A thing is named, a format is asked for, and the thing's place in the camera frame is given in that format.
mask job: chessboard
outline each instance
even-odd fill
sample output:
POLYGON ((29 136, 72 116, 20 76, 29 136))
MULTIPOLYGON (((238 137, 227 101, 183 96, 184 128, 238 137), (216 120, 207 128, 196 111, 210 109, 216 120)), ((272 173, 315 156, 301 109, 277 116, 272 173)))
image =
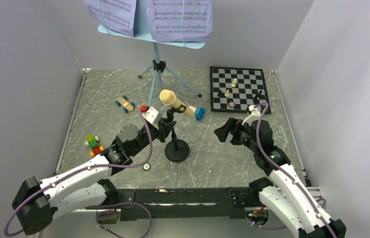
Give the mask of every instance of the chessboard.
POLYGON ((210 78, 212 112, 246 113, 250 105, 269 103, 262 69, 210 67, 210 78))

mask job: sheet music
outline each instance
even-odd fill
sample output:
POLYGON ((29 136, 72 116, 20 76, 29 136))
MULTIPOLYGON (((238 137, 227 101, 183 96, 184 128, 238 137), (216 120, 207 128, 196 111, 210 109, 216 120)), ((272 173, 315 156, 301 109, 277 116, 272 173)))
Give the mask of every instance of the sheet music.
POLYGON ((212 0, 147 0, 147 7, 156 41, 206 41, 211 37, 212 0))
POLYGON ((101 25, 134 37, 134 17, 137 0, 83 0, 89 14, 101 25))

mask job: round black stand base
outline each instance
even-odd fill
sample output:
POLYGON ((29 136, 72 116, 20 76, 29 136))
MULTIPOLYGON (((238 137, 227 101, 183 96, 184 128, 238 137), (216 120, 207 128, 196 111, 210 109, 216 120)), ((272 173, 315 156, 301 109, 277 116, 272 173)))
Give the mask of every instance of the round black stand base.
POLYGON ((174 149, 173 142, 169 142, 164 149, 164 153, 168 160, 172 162, 182 162, 186 160, 189 155, 189 145, 183 140, 176 140, 178 150, 174 149))

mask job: green lego brick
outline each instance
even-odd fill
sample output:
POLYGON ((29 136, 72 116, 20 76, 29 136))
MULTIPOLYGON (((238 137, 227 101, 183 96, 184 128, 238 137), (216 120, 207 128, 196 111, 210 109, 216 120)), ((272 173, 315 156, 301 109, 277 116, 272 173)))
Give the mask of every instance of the green lego brick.
POLYGON ((89 145, 90 145, 90 148, 94 148, 94 147, 96 147, 97 146, 97 142, 96 142, 96 140, 95 139, 93 139, 93 140, 91 140, 91 141, 89 141, 89 145))
POLYGON ((88 135, 86 138, 87 138, 87 142, 90 142, 90 141, 94 140, 93 135, 88 135))

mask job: black chess piece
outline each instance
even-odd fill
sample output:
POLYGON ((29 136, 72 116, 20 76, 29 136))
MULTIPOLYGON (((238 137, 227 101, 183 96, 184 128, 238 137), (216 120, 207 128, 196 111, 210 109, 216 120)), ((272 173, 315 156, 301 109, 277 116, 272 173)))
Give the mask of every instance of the black chess piece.
POLYGON ((261 98, 260 98, 260 96, 259 96, 260 94, 262 94, 262 90, 259 90, 259 91, 258 91, 258 92, 253 96, 253 98, 252 98, 252 99, 253 99, 253 100, 256 100, 256 99, 258 99, 258 98, 259 98, 259 100, 260 100, 260 99, 261 99, 261 98))
POLYGON ((220 91, 217 93, 217 96, 219 97, 219 98, 225 98, 225 95, 224 95, 224 93, 223 93, 223 91, 220 89, 220 91))

